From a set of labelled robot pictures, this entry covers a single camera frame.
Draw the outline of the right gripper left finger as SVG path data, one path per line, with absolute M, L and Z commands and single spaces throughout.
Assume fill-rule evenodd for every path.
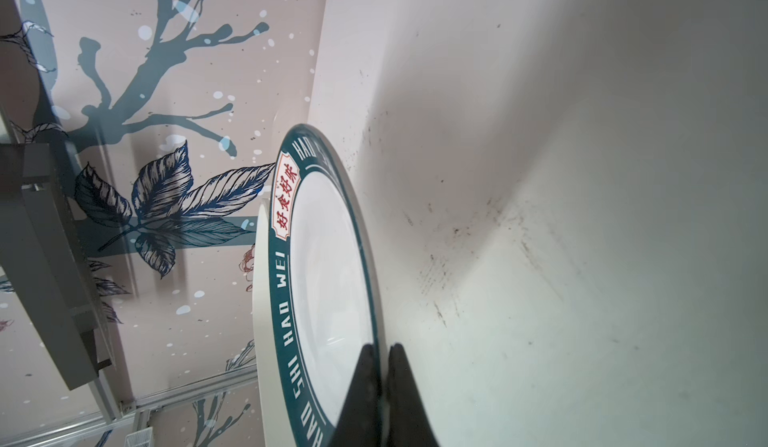
M 329 446 L 377 447 L 381 444 L 381 378 L 378 368 L 374 346 L 364 345 Z

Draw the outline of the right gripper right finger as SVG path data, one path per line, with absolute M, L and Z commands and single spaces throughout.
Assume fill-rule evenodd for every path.
M 389 405 L 387 446 L 438 447 L 402 344 L 389 351 L 386 381 Z

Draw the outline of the green rim plate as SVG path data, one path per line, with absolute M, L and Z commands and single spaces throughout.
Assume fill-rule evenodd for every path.
M 374 274 L 362 217 L 330 141 L 299 124 L 285 135 L 269 207 L 272 332 L 293 442 L 326 446 L 359 355 L 377 347 Z

